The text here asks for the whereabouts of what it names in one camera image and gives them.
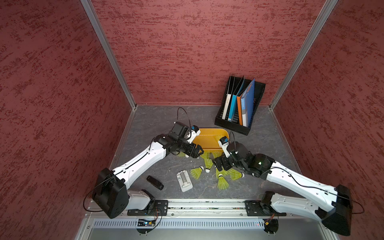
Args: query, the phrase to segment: aluminum frame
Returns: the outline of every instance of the aluminum frame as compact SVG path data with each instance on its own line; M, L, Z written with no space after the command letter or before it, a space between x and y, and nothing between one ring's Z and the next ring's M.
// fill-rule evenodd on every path
M111 63L111 66L113 68L113 71L116 74L116 77L118 78L120 85L125 93L125 96L127 97L129 104L133 109L136 109L136 102L133 99L133 95L131 91L128 88L128 84L125 80L125 77L121 71L121 68L119 66L119 63L116 60L116 57L112 51L112 48L108 42L108 39L104 33L104 30L100 24L99 18L97 17L96 11L92 5L91 0L80 0L81 4L83 5L85 12L88 15L89 20L91 21L91 24L93 26L93 29L96 32L97 37L99 38L99 41L101 43L101 46L103 47L105 54L108 57L109 62Z
M287 141L287 138L285 137L284 132L283 132L281 126L280 126L280 123L279 123L279 121L278 121L277 118L276 118L275 112L274 112L271 108L269 108L269 111L270 111L271 116L272 116L272 119L273 119L273 121L274 121L274 123L275 123L275 125L276 125L277 131L279 132L279 135L280 135L280 137L281 137L281 140L283 141L283 145L284 145L285 150L287 151L289 157L291 157L291 159L292 159L292 160L294 161L294 163L295 163L295 166L296 166L297 169L299 170L299 171L297 171L297 172L300 173L300 174L302 174L301 169L300 169L299 165L297 164L296 158L295 158L295 156L293 155L292 149L291 149L291 147L289 146L289 143L288 143L288 141Z
M109 169L114 169L115 167L117 167L121 152L124 148L124 143L125 143L125 141L127 141L128 133L129 133L129 130L131 129L131 125L132 125L133 118L134 118L135 113L136 113L136 109L137 108L132 109L131 114L129 115L127 124L125 125L124 131L121 135L118 147L116 148L116 152L115 152L115 155L113 156L113 159L112 159L112 162L109 166Z
M296 73L297 69L299 68L301 62L303 61L305 55L311 48L313 42L317 38L317 36L320 33L320 30L323 28L325 22L327 21L329 15L331 14L333 8L335 7L338 0L326 0L324 3L322 9L320 10L319 15L317 16L315 22L313 23L313 26L308 33L307 37L305 38L303 45L301 46L298 54L296 55L296 58L294 59L291 68L288 70L287 75L285 76L283 82L281 83L279 89L277 90L275 96L273 97L270 108L273 110L278 101L280 100L281 96L285 92L287 86L289 85L290 81L292 80L294 74Z
M169 219L222 219L233 220L237 219L240 221L248 220L257 220L263 219L265 217L248 217L244 201L246 199L167 199L168 203L168 212L167 216L163 217L163 220ZM127 219L127 220L136 220L137 216L127 216L120 215L115 219ZM297 216L293 214L287 214L285 217L279 217L285 219L297 219L304 218L302 216ZM92 213L91 216L83 220L81 231L78 233L76 240L87 240L90 236L91 230L94 227L95 221L103 221L108 219L107 215L104 212ZM339 240L339 237L336 233L330 231L324 227L320 222L318 227L321 229L321 232L324 234L324 237L328 240Z

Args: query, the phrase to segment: black cable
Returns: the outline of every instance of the black cable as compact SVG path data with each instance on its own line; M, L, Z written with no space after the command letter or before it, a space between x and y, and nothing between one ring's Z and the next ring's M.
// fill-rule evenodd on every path
M119 173L117 173L117 174L113 175L112 177L110 177L110 178L108 178L108 179L102 181L101 183L99 183L98 185L96 185L96 186L95 186L89 193L87 193L87 195L85 195L84 200L83 200L83 208L84 208L84 210L86 210L87 212L102 212L102 211L103 211L103 210L101 210L101 211L91 211L91 210L86 209L86 208L85 208L85 199L86 199L86 198L88 197L88 195L89 195L91 192L93 192L93 190L95 190L98 186L100 186L100 185L103 184L104 182L110 180L111 178L113 178L114 176L118 175Z
M326 191L326 190L324 190L324 189L321 189L321 188L318 188L318 187L312 187L312 186L304 186L304 185L301 185L300 183L298 183L298 182L296 181L296 179L292 176L292 174L290 174L287 170L285 170L285 169L283 169L283 168L281 168L281 167L271 167L269 170L274 169L274 168L281 169L281 170L285 171L286 173L288 173L288 175L295 181L295 183L297 183L297 184L298 184L299 186L301 186L301 187L307 187L307 188L318 189L318 190L320 190L320 191L326 192L327 194L332 194L332 195L335 195L335 196L337 196L337 197L341 197L341 198L344 198L344 199L347 199L347 200L349 200L349 201L352 201L352 202L355 202L355 203L359 204L359 205L361 206L361 208L362 208L362 211L361 211L361 212L353 212L352 214L363 214L363 213L365 212L365 209L364 209L363 205L362 205L361 203L355 201L355 200L352 200L352 199L349 199L349 198L347 198L347 197L343 197L343 196L340 196L340 195L337 195L337 194L328 192L328 191ZM265 174L266 172L268 172L269 170L266 170L265 172L263 172L263 173L260 175L260 177L261 177L263 174Z
M155 137L152 138L151 143L149 144L148 152L146 152L146 153L144 154L144 156L142 156L139 160L137 160L136 162L134 162L134 163L132 163L131 165L129 165L128 167L126 167L124 170L127 170L128 168L132 167L135 163L137 163L138 161L140 161L141 159L143 159L143 157L145 157L145 156L149 153L149 151L151 150L152 142L153 142L154 139L155 139ZM98 186L100 186L101 184L103 184L103 183L105 183L106 181L110 180L111 178L117 176L118 174L124 172L124 170L121 170L120 172L116 173L116 174L113 175L112 177L110 177L110 178L108 178L108 179L102 181L101 183L99 183L98 185L96 185L96 186L95 186L89 193L87 193L87 195L85 195L84 200L83 200L83 208L84 208L84 210L86 210L87 212L102 212L103 210L100 210L100 211L91 211L91 210L88 210L87 208L85 208L85 200L86 200L86 198L87 198L88 195L89 195L91 192L93 192Z
M235 134L232 131L229 132L229 143L231 143L231 134L233 136L233 143L235 144L235 151L236 151L236 139L235 139Z
M151 215L154 211L153 210L155 210L155 208L152 208L152 209L147 209L147 211L149 211L149 210L152 210L151 212L148 212L148 213L145 213L146 215Z
M182 107L179 107L179 108L177 109L177 118L176 118L176 122L177 122L177 120L179 119L179 109L183 109L183 110L184 110L185 114L187 115L188 121L189 121L189 127L191 127L191 121L189 120L188 113L187 113L187 111L186 111L184 108L182 108Z
M156 226L154 226L154 227L152 228L152 230L154 230L154 229L160 224L161 219L163 219L163 211L162 211L161 209L158 209L157 207L156 207L156 209L157 209L157 210L160 210L160 212L161 212L161 217L160 217L160 220L159 220L158 224L157 224Z

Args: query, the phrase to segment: orange tray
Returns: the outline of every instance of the orange tray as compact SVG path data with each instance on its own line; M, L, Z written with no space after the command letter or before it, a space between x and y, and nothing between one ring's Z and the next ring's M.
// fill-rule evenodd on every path
M205 152L220 151L223 149L218 145L219 137L226 136L228 132L222 128L200 128L201 133L195 137L193 143L200 145Z

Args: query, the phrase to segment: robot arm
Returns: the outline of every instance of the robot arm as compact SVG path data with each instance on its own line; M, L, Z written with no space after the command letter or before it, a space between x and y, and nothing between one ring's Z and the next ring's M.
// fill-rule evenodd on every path
M219 171L236 167L245 174L280 184L304 197L266 192L260 202L265 213L289 212L309 217L338 234L350 235L352 206L347 187L338 185L335 188L309 179L264 154L252 154L241 143L229 143L227 137L218 143L224 153L211 159Z
M128 209L144 209L153 199L144 191L127 191L132 183L157 161L171 152L183 152L197 158L204 153L200 145L193 143L200 134L197 126L188 127L175 122L168 134L156 136L151 144L137 156L110 171L103 169L96 182L92 199L110 218Z

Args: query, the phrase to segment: orange folder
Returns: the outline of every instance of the orange folder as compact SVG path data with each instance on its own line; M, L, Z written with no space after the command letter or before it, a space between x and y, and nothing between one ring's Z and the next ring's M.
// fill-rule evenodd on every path
M243 118L242 118L242 115L241 115L241 95L240 96L237 96L237 110L238 110L238 113L239 113L239 124L240 125L243 125Z

